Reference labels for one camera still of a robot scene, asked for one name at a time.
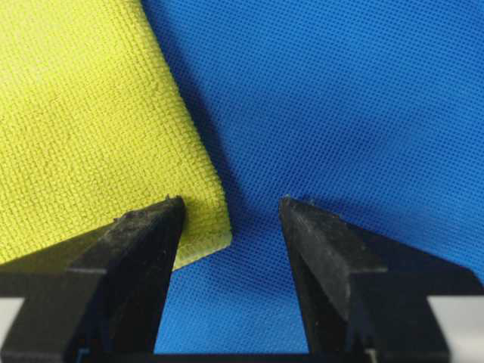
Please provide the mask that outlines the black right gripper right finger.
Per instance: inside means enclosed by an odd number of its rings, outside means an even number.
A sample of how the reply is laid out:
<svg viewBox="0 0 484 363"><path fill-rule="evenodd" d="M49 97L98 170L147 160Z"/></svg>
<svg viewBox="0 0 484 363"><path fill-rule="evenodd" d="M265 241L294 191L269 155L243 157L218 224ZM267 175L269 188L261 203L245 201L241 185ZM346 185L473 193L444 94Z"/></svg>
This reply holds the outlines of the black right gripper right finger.
<svg viewBox="0 0 484 363"><path fill-rule="evenodd" d="M311 353L483 360L483 285L470 269L291 197L278 215Z"/></svg>

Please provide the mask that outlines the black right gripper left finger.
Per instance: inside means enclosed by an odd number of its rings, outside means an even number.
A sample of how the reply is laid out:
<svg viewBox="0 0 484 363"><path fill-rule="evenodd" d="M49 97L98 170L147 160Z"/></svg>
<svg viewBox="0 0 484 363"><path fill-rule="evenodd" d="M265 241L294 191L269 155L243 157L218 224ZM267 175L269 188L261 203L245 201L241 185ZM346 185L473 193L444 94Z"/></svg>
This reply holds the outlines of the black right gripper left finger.
<svg viewBox="0 0 484 363"><path fill-rule="evenodd" d="M151 352L186 207L167 197L1 266L3 362Z"/></svg>

